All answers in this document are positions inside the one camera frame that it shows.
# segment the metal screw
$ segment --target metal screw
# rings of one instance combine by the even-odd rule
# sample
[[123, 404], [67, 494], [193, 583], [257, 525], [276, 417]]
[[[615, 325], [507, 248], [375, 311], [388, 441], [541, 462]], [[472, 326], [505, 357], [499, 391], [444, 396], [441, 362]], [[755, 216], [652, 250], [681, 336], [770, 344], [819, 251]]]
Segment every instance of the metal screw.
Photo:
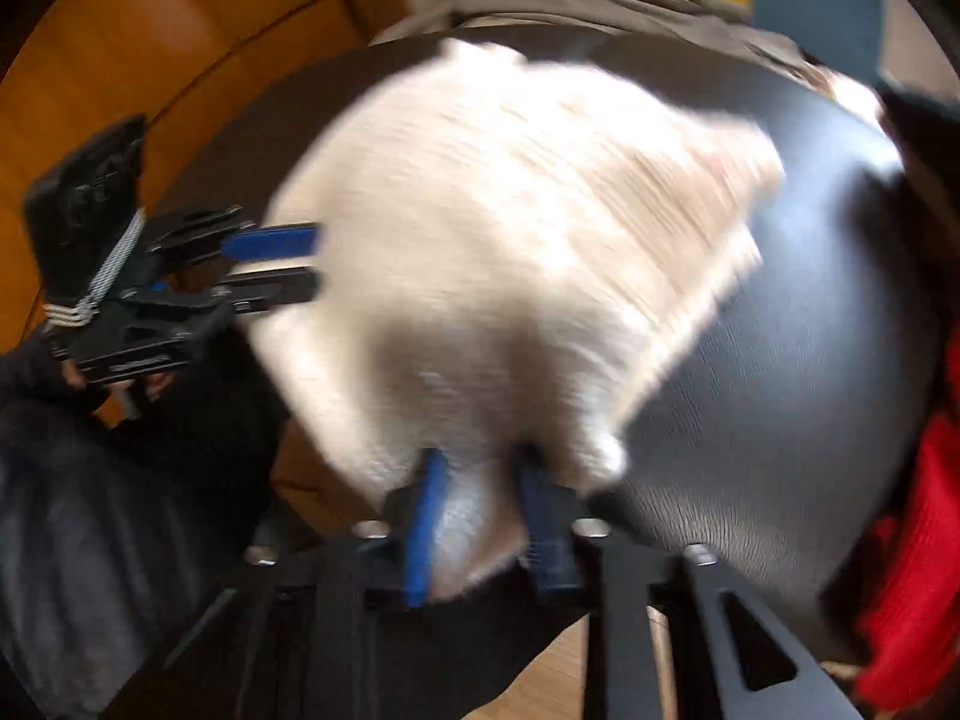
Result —
[[280, 556], [272, 547], [248, 546], [243, 552], [243, 559], [250, 565], [274, 565]]
[[357, 538], [387, 538], [387, 536], [390, 536], [390, 526], [379, 519], [365, 519], [357, 522], [352, 531]]
[[570, 530], [583, 538], [606, 538], [610, 535], [610, 525], [606, 520], [594, 517], [582, 517], [574, 520]]
[[683, 556], [693, 565], [713, 565], [717, 562], [717, 555], [707, 544], [690, 544], [683, 548]]

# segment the black metal bracket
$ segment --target black metal bracket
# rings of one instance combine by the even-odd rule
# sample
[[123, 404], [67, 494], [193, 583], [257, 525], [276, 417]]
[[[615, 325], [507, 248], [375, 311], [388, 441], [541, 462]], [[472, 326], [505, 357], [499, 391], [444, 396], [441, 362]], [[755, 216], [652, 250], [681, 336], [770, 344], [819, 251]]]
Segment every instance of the black metal bracket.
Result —
[[[565, 519], [563, 539], [577, 573], [565, 570], [560, 585], [539, 597], [589, 615], [584, 720], [664, 717], [664, 654], [656, 651], [648, 607], [669, 622], [669, 701], [682, 720], [860, 717], [757, 591], [712, 549], [695, 544], [677, 555], [639, 545], [586, 517], [572, 490], [552, 487], [552, 522]], [[385, 511], [409, 512], [415, 494], [416, 488], [397, 490]], [[373, 647], [377, 615], [404, 613], [405, 528], [397, 525], [358, 523], [318, 551], [304, 718], [401, 720], [378, 704]], [[539, 591], [544, 577], [528, 570]]]
[[[142, 117], [99, 133], [38, 180], [24, 203], [47, 299], [58, 306], [45, 337], [56, 357], [74, 360], [88, 384], [190, 365], [237, 314], [306, 302], [320, 290], [320, 274], [309, 266], [269, 266], [309, 254], [317, 225], [261, 229], [232, 205], [161, 215], [139, 230], [143, 137]], [[266, 264], [198, 293], [166, 283], [221, 256]], [[93, 300], [97, 283], [109, 288]], [[91, 304], [92, 311], [78, 314]]]

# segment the black sleeve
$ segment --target black sleeve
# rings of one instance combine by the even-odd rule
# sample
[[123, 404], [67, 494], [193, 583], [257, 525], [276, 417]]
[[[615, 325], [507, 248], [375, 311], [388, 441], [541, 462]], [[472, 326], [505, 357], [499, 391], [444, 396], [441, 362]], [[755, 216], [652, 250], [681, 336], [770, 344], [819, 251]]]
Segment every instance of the black sleeve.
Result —
[[213, 338], [139, 419], [113, 430], [125, 454], [181, 490], [242, 549], [270, 500], [289, 413], [235, 327]]
[[67, 384], [37, 330], [20, 346], [0, 357], [0, 408], [16, 400], [41, 400], [92, 412], [107, 399], [107, 391]]

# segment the black round table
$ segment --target black round table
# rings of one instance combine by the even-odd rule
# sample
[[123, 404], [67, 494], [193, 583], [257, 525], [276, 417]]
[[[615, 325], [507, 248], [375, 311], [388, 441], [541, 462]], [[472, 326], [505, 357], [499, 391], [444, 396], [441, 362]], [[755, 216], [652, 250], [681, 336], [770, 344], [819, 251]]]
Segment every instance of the black round table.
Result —
[[[910, 460], [943, 340], [907, 240], [894, 146], [789, 79], [668, 38], [534, 25], [455, 35], [532, 61], [592, 62], [672, 103], [747, 116], [770, 133], [786, 185], [752, 220], [763, 266], [632, 420], [632, 468], [592, 506], [646, 543], [712, 544], [815, 656], [856, 659], [824, 591]], [[278, 81], [158, 210], [240, 203], [261, 213], [340, 111], [434, 56], [445, 36], [357, 50]]]

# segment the wooden furniture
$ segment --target wooden furniture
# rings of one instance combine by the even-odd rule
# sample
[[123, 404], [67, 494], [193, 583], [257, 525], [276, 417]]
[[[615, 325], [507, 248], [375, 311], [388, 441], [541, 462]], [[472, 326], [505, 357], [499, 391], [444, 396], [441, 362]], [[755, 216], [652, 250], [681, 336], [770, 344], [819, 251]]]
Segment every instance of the wooden furniture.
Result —
[[0, 81], [0, 348], [41, 319], [20, 222], [37, 175], [107, 124], [144, 112], [149, 208], [271, 83], [364, 45], [402, 15], [401, 0], [54, 1]]

